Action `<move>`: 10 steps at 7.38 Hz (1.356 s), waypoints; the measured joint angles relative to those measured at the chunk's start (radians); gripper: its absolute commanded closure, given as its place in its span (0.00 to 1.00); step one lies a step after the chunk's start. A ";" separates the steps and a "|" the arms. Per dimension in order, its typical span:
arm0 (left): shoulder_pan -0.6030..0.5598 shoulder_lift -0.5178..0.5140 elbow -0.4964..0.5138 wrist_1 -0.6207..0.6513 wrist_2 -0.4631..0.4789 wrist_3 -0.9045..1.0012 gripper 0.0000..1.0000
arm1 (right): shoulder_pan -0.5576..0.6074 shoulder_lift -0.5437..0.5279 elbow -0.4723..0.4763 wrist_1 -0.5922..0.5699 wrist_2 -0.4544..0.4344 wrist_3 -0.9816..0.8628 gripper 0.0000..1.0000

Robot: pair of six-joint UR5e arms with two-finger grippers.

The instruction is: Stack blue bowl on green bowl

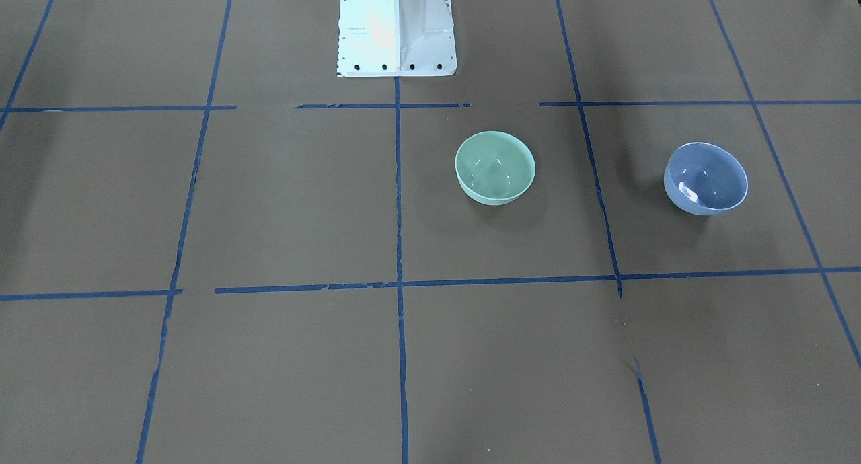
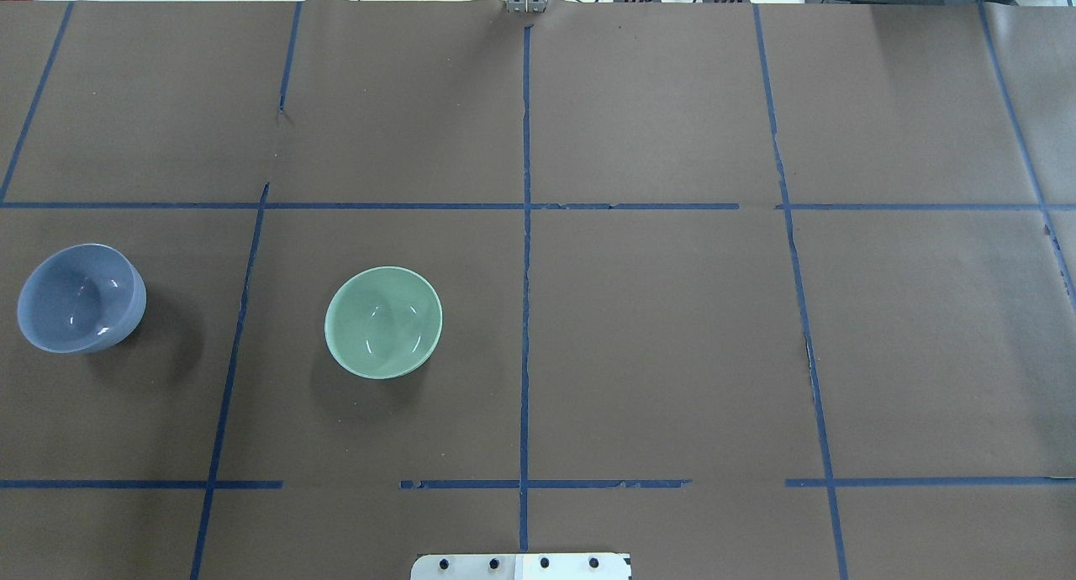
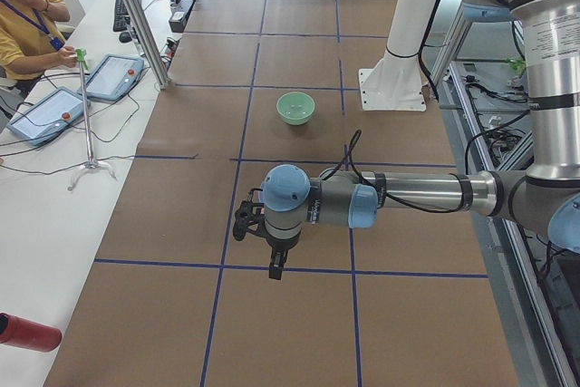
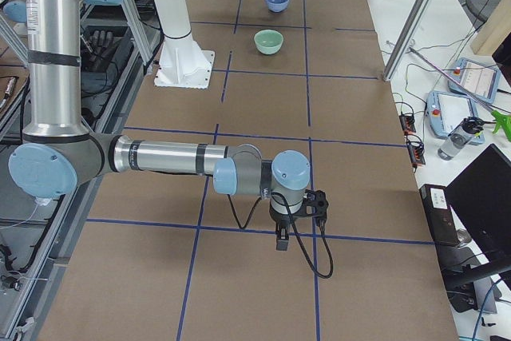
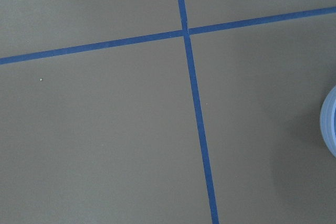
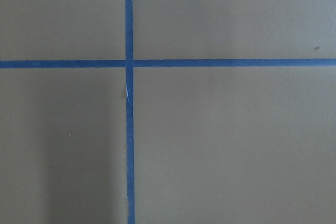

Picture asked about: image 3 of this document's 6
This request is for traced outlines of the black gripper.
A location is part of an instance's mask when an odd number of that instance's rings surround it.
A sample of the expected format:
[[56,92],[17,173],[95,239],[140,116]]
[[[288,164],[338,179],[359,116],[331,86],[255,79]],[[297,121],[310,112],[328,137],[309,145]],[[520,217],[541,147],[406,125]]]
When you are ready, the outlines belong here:
[[275,237],[269,233],[266,234],[266,243],[271,247],[271,257],[268,266],[268,278],[281,280],[285,269],[289,251],[294,248],[300,238],[300,233],[291,237]]

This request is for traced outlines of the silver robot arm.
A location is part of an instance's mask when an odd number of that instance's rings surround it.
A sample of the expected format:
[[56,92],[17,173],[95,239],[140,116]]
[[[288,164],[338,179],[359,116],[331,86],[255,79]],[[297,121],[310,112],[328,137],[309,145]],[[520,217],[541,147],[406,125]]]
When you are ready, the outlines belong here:
[[505,6],[523,26],[534,160],[523,171],[473,175],[326,171],[309,178],[294,165],[271,169],[258,232],[280,279],[304,223],[370,227],[379,209],[445,214],[472,210],[579,248],[579,0],[467,0]]

